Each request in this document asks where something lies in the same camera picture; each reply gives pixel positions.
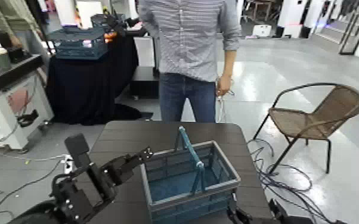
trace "chair leg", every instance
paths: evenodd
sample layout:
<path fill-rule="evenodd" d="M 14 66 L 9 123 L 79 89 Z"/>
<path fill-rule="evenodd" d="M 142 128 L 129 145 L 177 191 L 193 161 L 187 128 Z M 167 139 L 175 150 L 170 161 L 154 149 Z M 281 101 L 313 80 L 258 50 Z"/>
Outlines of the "chair leg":
<path fill-rule="evenodd" d="M 291 144 L 291 141 L 289 140 L 289 138 L 286 135 L 284 135 L 284 137 L 287 140 L 288 144 Z"/>
<path fill-rule="evenodd" d="M 329 139 L 326 140 L 329 144 L 327 146 L 327 167 L 326 173 L 330 173 L 330 163 L 331 163 L 331 141 Z"/>
<path fill-rule="evenodd" d="M 260 125 L 260 127 L 259 127 L 258 131 L 256 132 L 255 136 L 253 137 L 253 139 L 256 139 L 256 137 L 259 135 L 259 132 L 260 132 L 260 130 L 262 130 L 263 125 L 266 123 L 268 116 L 269 116 L 269 114 L 267 114 L 267 116 L 263 120 L 262 124 Z"/>
<path fill-rule="evenodd" d="M 288 153 L 288 151 L 291 149 L 291 147 L 296 143 L 296 140 L 298 140 L 298 138 L 294 138 L 291 143 L 287 146 L 287 148 L 284 150 L 284 152 L 281 154 L 280 158 L 278 158 L 278 160 L 276 161 L 276 163 L 274 163 L 274 166 L 270 169 L 270 171 L 268 172 L 269 174 L 272 174 L 273 171 L 277 168 L 277 166 L 279 166 L 279 164 L 281 163 L 282 159 L 284 159 L 285 155 Z"/>

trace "striped shirt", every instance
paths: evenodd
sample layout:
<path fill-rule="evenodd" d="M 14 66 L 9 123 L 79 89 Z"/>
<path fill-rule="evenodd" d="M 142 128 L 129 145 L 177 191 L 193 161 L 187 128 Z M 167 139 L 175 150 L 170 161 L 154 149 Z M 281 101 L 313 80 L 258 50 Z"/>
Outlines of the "striped shirt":
<path fill-rule="evenodd" d="M 138 12 L 143 26 L 160 40 L 162 73 L 214 82 L 217 29 L 224 50 L 239 47 L 235 0 L 140 0 Z"/>

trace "person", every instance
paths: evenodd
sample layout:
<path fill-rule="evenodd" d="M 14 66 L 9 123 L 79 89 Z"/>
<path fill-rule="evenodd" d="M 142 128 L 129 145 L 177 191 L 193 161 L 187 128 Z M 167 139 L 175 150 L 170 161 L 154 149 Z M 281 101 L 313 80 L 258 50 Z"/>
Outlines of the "person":
<path fill-rule="evenodd" d="M 139 0 L 138 13 L 160 42 L 162 120 L 181 120 L 186 98 L 196 122 L 215 122 L 216 96 L 231 87 L 241 35 L 234 0 Z M 217 72 L 217 28 L 223 35 L 224 71 Z"/>
<path fill-rule="evenodd" d="M 9 34 L 13 46 L 40 54 L 47 70 L 49 56 L 42 45 L 42 33 L 25 0 L 0 0 L 0 30 Z"/>

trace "blue plastic basket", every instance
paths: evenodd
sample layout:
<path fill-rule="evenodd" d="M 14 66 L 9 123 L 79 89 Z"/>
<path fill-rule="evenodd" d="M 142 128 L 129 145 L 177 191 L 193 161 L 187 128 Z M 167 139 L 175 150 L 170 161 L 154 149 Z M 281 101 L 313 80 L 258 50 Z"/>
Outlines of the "blue plastic basket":
<path fill-rule="evenodd" d="M 48 37 L 53 42 L 56 57 L 61 59 L 97 60 L 108 51 L 101 27 L 87 30 L 65 27 Z"/>
<path fill-rule="evenodd" d="M 241 181 L 215 141 L 191 145 L 179 128 L 174 150 L 141 166 L 153 224 L 183 223 L 233 206 Z"/>

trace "black tablecloth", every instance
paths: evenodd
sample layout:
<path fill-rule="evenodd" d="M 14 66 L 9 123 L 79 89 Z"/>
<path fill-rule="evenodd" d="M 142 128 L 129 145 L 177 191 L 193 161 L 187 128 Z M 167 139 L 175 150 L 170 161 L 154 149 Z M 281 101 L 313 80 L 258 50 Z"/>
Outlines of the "black tablecloth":
<path fill-rule="evenodd" d="M 130 37 L 110 43 L 109 52 L 97 61 L 52 57 L 46 93 L 53 121 L 95 125 L 116 119 L 114 99 L 130 83 L 137 66 L 137 49 Z"/>

